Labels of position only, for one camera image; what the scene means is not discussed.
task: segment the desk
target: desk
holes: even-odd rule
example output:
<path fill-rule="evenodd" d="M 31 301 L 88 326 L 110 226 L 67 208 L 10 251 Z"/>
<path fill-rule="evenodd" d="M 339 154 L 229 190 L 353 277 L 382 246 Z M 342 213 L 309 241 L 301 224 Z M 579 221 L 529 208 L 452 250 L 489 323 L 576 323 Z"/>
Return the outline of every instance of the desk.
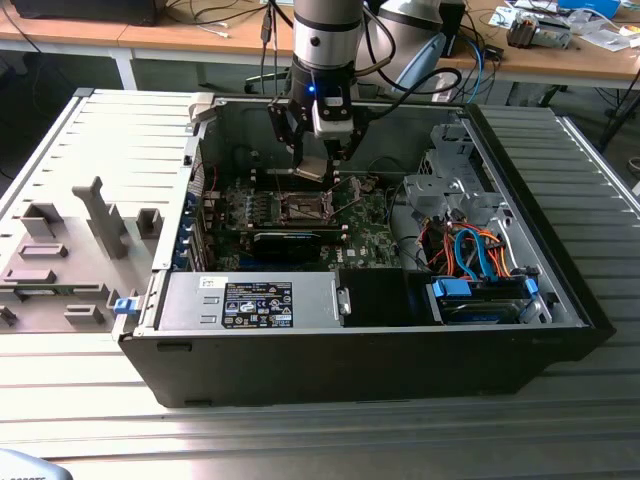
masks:
<path fill-rule="evenodd" d="M 222 4 L 223 0 L 194 1 L 197 9 Z M 511 48 L 507 45 L 506 30 L 480 22 L 480 17 L 486 21 L 490 16 L 489 9 L 494 9 L 502 2 L 470 0 L 470 4 L 471 15 L 479 32 L 483 37 L 493 36 L 488 42 L 505 49 L 502 65 L 496 75 L 498 81 L 627 88 L 640 66 L 639 54 L 635 50 L 611 53 L 580 38 L 572 40 L 567 50 Z M 255 8 L 256 5 L 257 0 L 241 1 L 236 8 L 220 10 L 216 16 L 237 13 L 241 9 Z M 184 10 L 175 11 L 175 15 L 186 14 L 186 5 L 177 8 Z M 137 88 L 130 63 L 133 59 L 249 65 L 257 65 L 260 61 L 261 12 L 230 20 L 230 28 L 226 30 L 230 38 L 225 39 L 195 26 L 178 24 L 169 18 L 151 28 L 86 21 L 26 20 L 20 18 L 8 3 L 7 9 L 43 52 L 114 58 L 126 89 Z M 291 8 L 285 7 L 285 11 L 289 16 L 292 15 Z M 640 13 L 625 11 L 615 20 L 620 23 L 640 21 Z M 281 64 L 287 65 L 292 55 L 292 32 L 282 21 L 278 22 L 278 27 L 278 55 Z M 2 15 L 0 50 L 33 51 L 31 45 Z M 453 58 L 439 62 L 439 66 L 461 70 L 470 70 L 473 65 L 473 58 L 462 47 Z"/>

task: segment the blue clip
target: blue clip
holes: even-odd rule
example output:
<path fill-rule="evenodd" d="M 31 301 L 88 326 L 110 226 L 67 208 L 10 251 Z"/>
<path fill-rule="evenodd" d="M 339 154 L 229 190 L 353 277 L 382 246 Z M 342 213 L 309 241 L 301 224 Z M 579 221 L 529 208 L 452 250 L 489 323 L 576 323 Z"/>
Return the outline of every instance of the blue clip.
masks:
<path fill-rule="evenodd" d="M 538 293 L 538 284 L 533 278 L 527 278 L 524 281 L 524 284 L 527 287 L 527 290 L 529 290 L 529 294 L 531 294 L 532 297 Z"/>
<path fill-rule="evenodd" d="M 461 278 L 439 278 L 433 283 L 433 294 L 439 297 L 470 297 L 469 282 Z"/>
<path fill-rule="evenodd" d="M 137 315 L 140 313 L 139 303 L 140 297 L 122 297 L 116 300 L 113 311 L 116 315 Z"/>

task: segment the black cable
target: black cable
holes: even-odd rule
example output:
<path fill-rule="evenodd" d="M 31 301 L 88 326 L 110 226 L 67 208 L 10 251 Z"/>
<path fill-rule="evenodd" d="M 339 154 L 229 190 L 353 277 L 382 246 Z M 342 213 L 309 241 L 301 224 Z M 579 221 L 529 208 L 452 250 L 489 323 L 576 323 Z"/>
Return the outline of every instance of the black cable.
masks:
<path fill-rule="evenodd" d="M 22 37 L 23 37 L 23 38 L 24 38 L 24 39 L 25 39 L 25 40 L 26 40 L 26 41 L 27 41 L 27 42 L 28 42 L 28 43 L 33 47 L 33 49 L 34 49 L 36 52 L 38 52 L 40 55 L 43 55 L 43 58 L 46 58 L 46 57 L 44 56 L 44 54 L 42 53 L 42 50 L 40 50 L 40 49 L 38 48 L 38 46 L 37 46 L 35 43 L 33 43 L 33 42 L 31 41 L 31 39 L 27 36 L 27 34 L 26 34 L 26 33 L 24 33 L 24 32 L 20 29 L 20 27 L 18 27 L 18 25 L 16 25 L 16 23 L 13 21 L 13 19 L 9 16 L 9 12 L 7 12 L 7 8 L 4 6 L 4 0 L 0 0 L 0 7 L 2 7 L 2 11 L 4 12 L 4 16 L 5 16 L 5 17 L 7 17 L 7 20 L 9 20 L 9 23 L 10 23 L 11 25 L 13 25 L 13 27 L 14 27 L 16 30 L 18 30 L 18 32 L 20 33 L 20 35 L 22 35 Z M 69 87 L 71 87 L 71 89 L 72 89 L 72 90 L 75 90 L 75 89 L 76 89 L 76 86 L 71 82 L 71 80 L 69 80 L 69 79 L 67 78 L 67 76 L 66 76 L 64 73 L 62 73 L 62 70 L 60 70 L 60 69 L 59 69 L 55 64 L 53 64 L 53 63 L 51 64 L 51 66 L 52 66 L 52 67 L 53 67 L 53 69 L 58 73 L 58 75 L 60 75 L 60 78 L 62 78 L 62 79 L 65 81 L 65 83 L 66 83 Z"/>
<path fill-rule="evenodd" d="M 385 160 L 385 159 L 386 159 L 386 160 L 389 160 L 389 161 L 390 161 L 391 163 L 393 163 L 396 167 L 398 167 L 398 169 L 399 169 L 401 172 L 409 173 L 409 172 L 407 171 L 407 169 L 406 169 L 406 168 L 404 168 L 404 167 L 400 164 L 400 160 L 398 160 L 398 159 L 397 159 L 397 158 L 395 158 L 395 157 L 392 157 L 391 155 L 382 155 L 382 156 L 380 156 L 380 157 L 377 157 L 377 158 L 373 159 L 373 160 L 371 161 L 371 163 L 369 163 L 369 166 L 367 167 L 367 173 L 371 173 L 371 167 L 373 167 L 373 166 L 374 166 L 376 163 L 378 163 L 380 160 Z"/>
<path fill-rule="evenodd" d="M 368 22 L 366 20 L 364 22 L 364 34 L 365 34 L 365 39 L 366 39 L 366 42 L 367 42 L 367 50 L 369 51 L 369 58 L 371 58 L 371 61 L 375 65 L 376 63 L 378 63 L 378 60 L 376 60 L 375 53 L 373 53 L 373 46 L 371 45 L 371 34 L 369 33 L 369 24 L 368 24 Z M 391 80 L 387 76 L 387 74 L 382 71 L 382 69 L 378 70 L 378 75 L 380 75 L 380 77 L 385 82 L 387 82 L 389 85 L 391 85 L 396 90 L 400 90 L 401 92 L 406 92 L 408 90 L 407 88 L 403 87 L 402 85 L 398 85 L 396 82 Z M 414 92 L 414 95 L 432 95 L 432 94 L 429 93 L 429 92 Z"/>
<path fill-rule="evenodd" d="M 273 82 L 274 92 L 278 95 L 278 16 L 273 11 Z"/>
<path fill-rule="evenodd" d="M 609 145 L 611 139 L 613 139 L 616 133 L 618 133 L 618 130 L 622 128 L 622 126 L 633 114 L 636 108 L 638 108 L 638 105 L 640 105 L 640 94 L 636 95 L 636 98 L 633 99 L 633 101 L 622 111 L 622 113 L 619 116 L 615 117 L 613 124 L 604 131 L 604 133 L 602 134 L 602 138 L 600 139 L 600 145 L 598 148 L 600 152 L 603 152 L 607 148 L 607 145 Z"/>
<path fill-rule="evenodd" d="M 192 22 L 192 23 L 184 22 L 184 21 L 180 20 L 179 18 L 174 17 L 173 15 L 171 15 L 171 14 L 169 13 L 169 11 L 166 11 L 166 12 L 165 12 L 165 14 L 166 14 L 166 15 L 167 15 L 171 20 L 173 20 L 173 21 L 174 21 L 174 22 L 176 22 L 176 23 L 181 23 L 181 24 L 183 24 L 183 25 L 196 25 L 196 26 L 197 26 L 197 25 L 211 25 L 212 23 L 220 23 L 220 22 L 224 22 L 224 21 L 231 20 L 231 19 L 234 19 L 234 18 L 237 18 L 237 17 L 241 17 L 242 15 L 249 15 L 250 13 L 259 12 L 260 10 L 264 10 L 264 9 L 265 9 L 265 8 L 267 8 L 267 7 L 268 7 L 268 5 L 263 5 L 263 6 L 258 7 L 258 8 L 253 8 L 253 9 L 251 9 L 251 10 L 245 10 L 245 11 L 243 11 L 243 12 L 236 13 L 236 14 L 234 14 L 234 15 L 230 15 L 230 16 L 228 16 L 228 17 L 224 17 L 224 18 L 217 18 L 217 19 L 215 19 L 215 20 L 207 20 L 206 22 L 198 22 L 198 21 L 196 21 L 196 22 Z"/>
<path fill-rule="evenodd" d="M 462 98 L 460 99 L 461 102 L 464 102 L 464 95 L 465 94 L 471 95 L 471 93 L 466 91 L 467 83 L 469 83 L 469 79 L 471 79 L 471 75 L 473 75 L 473 72 L 478 68 L 478 65 L 479 65 L 477 55 L 474 54 L 473 58 L 474 58 L 474 61 L 475 61 L 474 65 L 473 65 L 473 68 L 471 70 L 469 70 L 469 73 L 467 73 L 467 78 L 464 79 L 464 83 L 458 88 L 458 91 L 456 92 L 456 94 L 449 101 L 450 103 L 455 102 L 460 94 L 462 94 Z"/>
<path fill-rule="evenodd" d="M 193 0 L 189 0 L 189 6 L 191 8 L 191 14 L 193 15 L 193 21 L 197 22 L 198 21 L 198 17 L 200 17 L 201 15 L 203 15 L 203 14 L 205 14 L 207 12 L 213 12 L 215 10 L 224 10 L 226 8 L 232 8 L 239 1 L 240 0 L 233 0 L 233 2 L 231 2 L 229 5 L 223 5 L 222 7 L 207 7 L 207 8 L 203 8 L 202 10 L 198 10 L 196 13 L 193 12 Z"/>
<path fill-rule="evenodd" d="M 276 3 L 276 0 L 269 0 L 269 4 L 275 9 L 276 12 L 278 12 L 278 15 L 280 15 L 282 20 L 284 20 L 284 22 L 289 25 L 289 27 L 293 28 L 293 22 L 289 17 L 287 17 L 287 14 L 282 11 L 280 5 Z"/>
<path fill-rule="evenodd" d="M 389 231 L 391 232 L 391 236 L 393 237 L 393 229 L 391 228 L 391 217 L 393 215 L 393 207 L 396 205 L 396 199 L 398 198 L 398 193 L 400 189 L 404 185 L 404 182 L 400 182 L 396 187 L 396 191 L 393 192 L 393 198 L 391 199 L 391 207 L 389 207 L 389 215 L 387 215 L 387 226 L 389 227 Z"/>
<path fill-rule="evenodd" d="M 8 178 L 9 180 L 15 180 L 16 179 L 15 177 L 12 177 L 11 175 L 7 175 L 6 173 L 4 173 L 2 171 L 2 169 L 0 169 L 0 175 L 2 175 L 5 178 Z"/>
<path fill-rule="evenodd" d="M 372 19 L 372 21 L 382 30 L 382 32 L 385 34 L 385 36 L 387 37 L 387 39 L 389 40 L 389 44 L 391 45 L 391 52 L 389 52 L 389 59 L 392 59 L 393 57 L 396 56 L 396 51 L 397 51 L 397 46 L 396 46 L 396 40 L 393 38 L 393 35 L 391 34 L 391 32 L 389 31 L 389 29 L 387 28 L 387 26 L 381 22 L 380 20 L 378 20 L 378 18 L 374 15 L 374 13 L 369 10 L 369 8 L 365 5 L 364 6 L 364 10 L 366 13 L 366 16 L 364 18 L 364 24 L 365 27 L 367 27 L 367 16 L 369 18 Z"/>
<path fill-rule="evenodd" d="M 264 95 L 264 57 L 267 54 L 267 44 L 262 44 L 262 56 L 260 57 L 260 90 Z"/>
<path fill-rule="evenodd" d="M 260 57 L 260 88 L 262 94 L 264 91 L 264 57 L 267 54 L 267 45 L 271 41 L 271 29 L 273 28 L 273 18 L 271 17 L 271 4 L 266 5 L 267 11 L 264 12 L 262 19 L 262 27 L 260 28 L 260 40 L 262 40 L 262 56 Z"/>
<path fill-rule="evenodd" d="M 618 111 L 620 110 L 620 107 L 625 102 L 625 100 L 627 99 L 627 97 L 629 96 L 631 91 L 633 90 L 633 87 L 635 86 L 636 82 L 638 81 L 638 78 L 640 78 L 640 68 L 638 68 L 638 71 L 637 71 L 635 77 L 633 77 L 633 81 L 629 85 L 629 88 L 627 88 L 627 91 L 625 92 L 625 94 L 622 96 L 622 100 L 620 100 L 620 105 L 618 105 L 618 107 L 616 107 L 616 109 L 614 110 L 613 114 L 609 118 L 609 121 L 607 122 L 607 126 L 605 127 L 604 131 L 602 132 L 602 136 L 600 137 L 600 142 L 598 143 L 598 150 L 601 153 L 606 150 L 606 148 L 609 145 L 609 142 L 611 141 L 611 139 L 615 136 L 616 133 L 618 133 L 618 130 L 620 130 L 620 127 L 622 127 L 624 122 L 627 121 L 627 118 L 629 116 L 631 116 L 631 114 L 633 113 L 635 108 L 638 106 L 638 102 L 640 102 L 640 94 L 638 94 L 638 95 L 636 95 L 636 98 L 631 102 L 631 104 L 629 106 L 627 106 L 627 108 L 624 110 L 622 115 L 620 117 L 618 117 Z"/>
<path fill-rule="evenodd" d="M 614 109 L 615 109 L 615 108 L 618 108 L 618 105 L 617 105 L 617 104 L 614 104 L 614 103 L 611 103 L 611 101 L 610 101 L 609 99 L 607 99 L 607 97 L 605 97 L 605 96 L 602 94 L 602 92 L 600 91 L 600 89 L 599 89 L 599 88 L 594 88 L 594 90 L 595 90 L 595 91 L 596 91 L 596 93 L 600 96 L 600 98 L 602 98 L 602 100 L 604 100 L 604 101 L 607 103 L 607 105 L 609 105 L 610 107 L 612 107 L 612 108 L 614 108 Z"/>
<path fill-rule="evenodd" d="M 396 108 L 398 108 L 400 105 L 402 105 L 402 103 L 407 98 L 409 98 L 409 96 L 416 89 L 420 88 L 427 80 L 435 77 L 436 75 L 440 75 L 441 73 L 452 73 L 453 75 L 456 76 L 456 80 L 454 82 L 452 82 L 450 85 L 447 85 L 447 86 L 441 87 L 441 88 L 436 88 L 435 90 L 431 90 L 428 93 L 433 94 L 433 93 L 446 92 L 447 90 L 451 90 L 452 88 L 458 86 L 460 84 L 460 82 L 462 82 L 462 74 L 460 73 L 460 70 L 458 70 L 457 68 L 451 68 L 451 67 L 436 68 L 435 70 L 427 73 L 425 76 L 423 76 L 416 83 L 414 83 L 411 88 L 409 88 L 405 93 L 403 93 L 402 96 L 400 98 L 398 98 L 395 102 L 393 102 L 389 107 L 384 109 L 382 112 L 374 113 L 372 115 L 372 117 L 371 117 L 371 120 L 379 120 L 380 118 L 384 117 L 385 115 L 389 115 Z"/>

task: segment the warning label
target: warning label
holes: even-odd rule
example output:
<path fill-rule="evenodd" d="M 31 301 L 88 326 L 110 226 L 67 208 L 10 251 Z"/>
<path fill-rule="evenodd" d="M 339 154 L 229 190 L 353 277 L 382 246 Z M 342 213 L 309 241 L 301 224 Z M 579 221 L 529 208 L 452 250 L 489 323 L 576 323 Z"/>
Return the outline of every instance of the warning label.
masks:
<path fill-rule="evenodd" d="M 293 327 L 293 290 L 289 282 L 227 283 L 224 328 Z"/>

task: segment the slotted metal surface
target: slotted metal surface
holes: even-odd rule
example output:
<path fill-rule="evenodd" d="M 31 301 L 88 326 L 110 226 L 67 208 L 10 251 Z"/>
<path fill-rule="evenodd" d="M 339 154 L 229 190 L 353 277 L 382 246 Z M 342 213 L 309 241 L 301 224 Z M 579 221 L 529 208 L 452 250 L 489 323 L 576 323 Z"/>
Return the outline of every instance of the slotted metal surface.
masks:
<path fill-rule="evenodd" d="M 640 321 L 640 206 L 568 119 L 548 109 L 482 107 L 607 316 Z M 531 141 L 535 124 L 554 145 Z"/>
<path fill-rule="evenodd" d="M 569 237 L 585 223 L 596 227 L 592 235 L 601 225 L 631 228 L 625 212 L 551 213 Z M 617 223 L 598 223 L 610 217 Z M 640 259 L 576 261 L 607 295 L 606 281 L 640 267 Z M 604 347 L 503 397 L 172 410 L 155 401 L 109 335 L 0 336 L 0 447 L 91 480 L 635 478 L 640 301 L 602 302 L 617 312 L 618 329 Z"/>

